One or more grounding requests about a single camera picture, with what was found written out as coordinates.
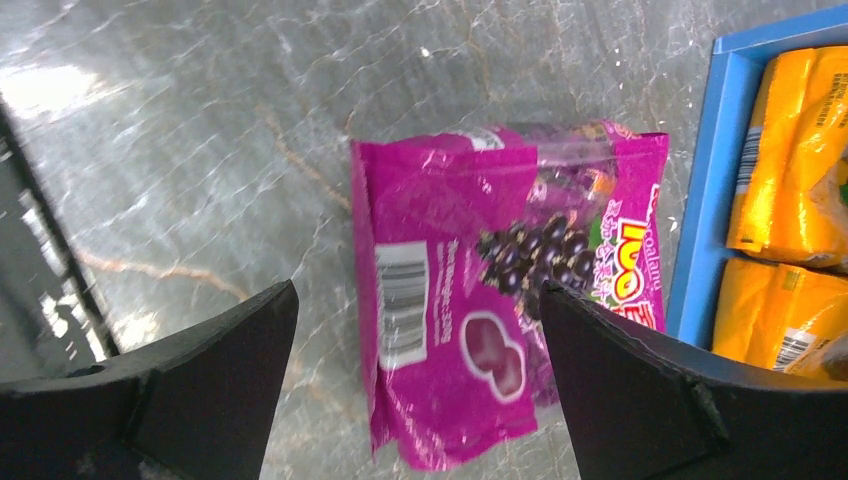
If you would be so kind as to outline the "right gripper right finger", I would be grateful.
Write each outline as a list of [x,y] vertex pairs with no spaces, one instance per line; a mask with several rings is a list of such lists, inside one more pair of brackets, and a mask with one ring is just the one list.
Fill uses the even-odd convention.
[[847,386],[729,360],[556,283],[543,332],[585,479],[843,479]]

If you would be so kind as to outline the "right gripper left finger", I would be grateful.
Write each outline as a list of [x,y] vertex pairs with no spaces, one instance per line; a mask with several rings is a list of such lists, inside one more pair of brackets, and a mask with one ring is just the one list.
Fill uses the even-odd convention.
[[1,387],[5,479],[255,479],[299,299],[279,282],[141,348],[62,378]]

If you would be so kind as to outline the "orange mango candy bag front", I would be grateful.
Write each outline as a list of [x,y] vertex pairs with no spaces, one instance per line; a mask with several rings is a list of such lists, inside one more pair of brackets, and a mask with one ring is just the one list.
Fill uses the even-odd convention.
[[767,370],[847,380],[847,279],[799,266],[727,261],[711,352]]

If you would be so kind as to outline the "purple candy bag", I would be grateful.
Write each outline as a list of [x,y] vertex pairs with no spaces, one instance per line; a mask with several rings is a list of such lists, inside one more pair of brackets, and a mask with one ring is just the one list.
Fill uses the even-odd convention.
[[656,208],[670,138],[609,120],[354,140],[361,361],[374,449],[445,471],[559,401],[546,282],[665,328]]

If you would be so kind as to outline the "blue pink yellow shelf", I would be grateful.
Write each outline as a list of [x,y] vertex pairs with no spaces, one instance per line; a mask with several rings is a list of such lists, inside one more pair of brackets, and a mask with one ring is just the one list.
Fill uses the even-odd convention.
[[789,50],[846,44],[847,5],[720,36],[710,52],[698,136],[666,309],[667,333],[707,349],[748,122],[764,68]]

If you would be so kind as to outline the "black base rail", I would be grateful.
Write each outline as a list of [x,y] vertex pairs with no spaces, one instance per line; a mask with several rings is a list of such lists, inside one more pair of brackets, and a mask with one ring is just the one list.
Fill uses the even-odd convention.
[[1,116],[1,380],[63,378],[118,355],[90,282]]

